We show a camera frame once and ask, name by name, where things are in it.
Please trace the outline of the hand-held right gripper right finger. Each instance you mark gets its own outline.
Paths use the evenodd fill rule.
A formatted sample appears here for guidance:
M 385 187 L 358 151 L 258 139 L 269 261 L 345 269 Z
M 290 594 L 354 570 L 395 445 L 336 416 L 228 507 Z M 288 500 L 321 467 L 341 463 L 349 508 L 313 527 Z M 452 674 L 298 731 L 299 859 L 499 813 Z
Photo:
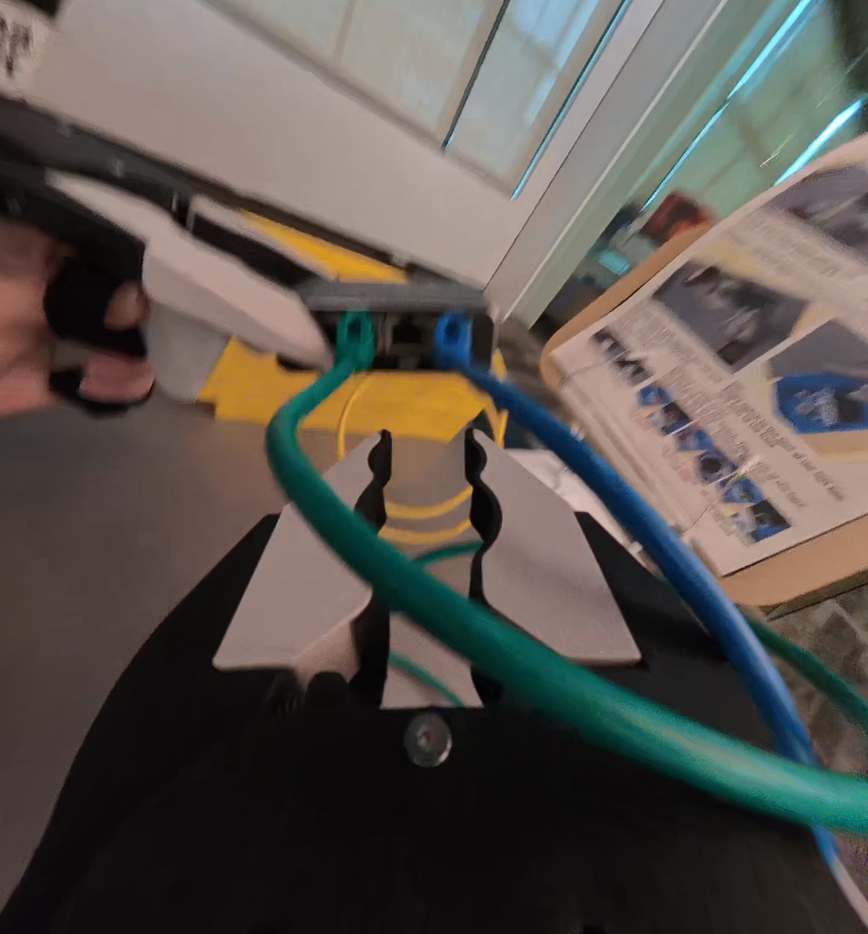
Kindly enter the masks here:
M 572 508 L 477 428 L 464 435 L 464 473 L 481 542 L 470 601 L 583 667 L 642 667 L 642 650 Z

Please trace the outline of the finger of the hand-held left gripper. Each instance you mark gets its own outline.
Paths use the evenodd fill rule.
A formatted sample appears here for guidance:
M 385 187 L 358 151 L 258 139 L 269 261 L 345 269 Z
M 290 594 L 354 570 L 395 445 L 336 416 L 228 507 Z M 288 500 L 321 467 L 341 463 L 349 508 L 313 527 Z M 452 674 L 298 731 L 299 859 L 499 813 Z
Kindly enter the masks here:
M 162 207 L 101 181 L 57 171 L 48 182 L 144 243 L 149 360 L 160 391 L 194 402 L 229 342 L 325 372 L 334 352 L 299 297 L 202 244 Z
M 260 230 L 246 213 L 207 196 L 192 196 L 185 208 L 185 229 L 203 245 L 278 286 L 299 289 L 321 280 L 311 260 Z

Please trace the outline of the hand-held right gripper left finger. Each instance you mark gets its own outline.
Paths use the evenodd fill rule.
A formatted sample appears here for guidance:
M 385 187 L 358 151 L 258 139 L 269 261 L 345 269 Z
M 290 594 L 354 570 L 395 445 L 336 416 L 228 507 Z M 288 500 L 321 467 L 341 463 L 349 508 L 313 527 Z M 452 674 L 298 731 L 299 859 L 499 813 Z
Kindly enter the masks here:
M 391 611 L 288 503 L 280 512 L 226 633 L 217 671 L 279 671 L 304 690 L 340 675 L 359 702 L 380 707 Z

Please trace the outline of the yellow plastic bin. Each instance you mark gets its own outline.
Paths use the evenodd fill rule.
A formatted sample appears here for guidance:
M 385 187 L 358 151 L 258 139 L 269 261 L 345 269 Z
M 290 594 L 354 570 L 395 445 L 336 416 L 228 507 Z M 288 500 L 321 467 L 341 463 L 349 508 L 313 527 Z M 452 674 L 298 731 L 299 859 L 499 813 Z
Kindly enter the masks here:
M 315 235 L 241 210 L 252 230 L 289 251 L 299 261 L 311 261 L 318 274 L 346 283 L 405 283 L 407 273 Z M 276 358 L 254 352 L 232 339 L 210 374 L 198 401 L 209 403 L 217 419 L 265 426 L 290 399 L 311 386 L 316 375 L 293 371 Z M 336 434 L 346 404 L 344 434 L 369 435 L 388 430 L 393 438 L 449 442 L 463 426 L 485 413 L 486 426 L 503 442 L 508 415 L 459 376 L 430 377 L 374 372 L 336 392 L 304 421 L 307 430 Z

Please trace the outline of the black ethernet splitter box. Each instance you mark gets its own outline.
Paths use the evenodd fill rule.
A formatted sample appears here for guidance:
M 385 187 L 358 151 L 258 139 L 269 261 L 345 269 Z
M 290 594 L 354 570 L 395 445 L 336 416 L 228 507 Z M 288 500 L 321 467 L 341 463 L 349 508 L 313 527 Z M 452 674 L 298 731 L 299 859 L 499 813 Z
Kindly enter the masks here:
M 339 282 L 311 279 L 298 293 L 330 344 L 347 312 L 367 312 L 372 321 L 376 351 L 371 370 L 384 372 L 433 371 L 438 320 L 458 313 L 470 325 L 470 356 L 490 367 L 496 350 L 496 323 L 483 291 L 441 278 L 406 283 Z

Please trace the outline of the person's left hand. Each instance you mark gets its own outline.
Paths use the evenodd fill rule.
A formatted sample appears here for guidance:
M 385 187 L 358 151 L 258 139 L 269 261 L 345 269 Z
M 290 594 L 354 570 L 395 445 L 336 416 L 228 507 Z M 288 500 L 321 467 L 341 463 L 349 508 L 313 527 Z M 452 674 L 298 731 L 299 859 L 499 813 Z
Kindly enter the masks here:
M 0 417 L 60 400 L 97 415 L 144 403 L 155 383 L 142 334 L 148 310 L 138 283 L 0 220 Z

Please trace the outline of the large grid window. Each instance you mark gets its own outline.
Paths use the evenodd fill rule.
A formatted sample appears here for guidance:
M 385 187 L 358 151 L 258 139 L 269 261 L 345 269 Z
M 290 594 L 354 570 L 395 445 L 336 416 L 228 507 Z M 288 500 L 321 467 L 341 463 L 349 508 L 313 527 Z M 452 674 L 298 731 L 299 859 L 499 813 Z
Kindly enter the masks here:
M 351 101 L 382 191 L 538 203 L 622 75 L 670 72 L 699 2 L 192 2 Z

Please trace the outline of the instruction poster board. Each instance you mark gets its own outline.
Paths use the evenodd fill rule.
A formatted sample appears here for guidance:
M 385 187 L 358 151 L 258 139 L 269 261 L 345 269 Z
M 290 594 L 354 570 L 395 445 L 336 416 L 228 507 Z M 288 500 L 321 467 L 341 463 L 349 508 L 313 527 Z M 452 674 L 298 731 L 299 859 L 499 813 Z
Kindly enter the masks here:
M 868 134 L 665 245 L 540 368 L 732 600 L 868 581 Z

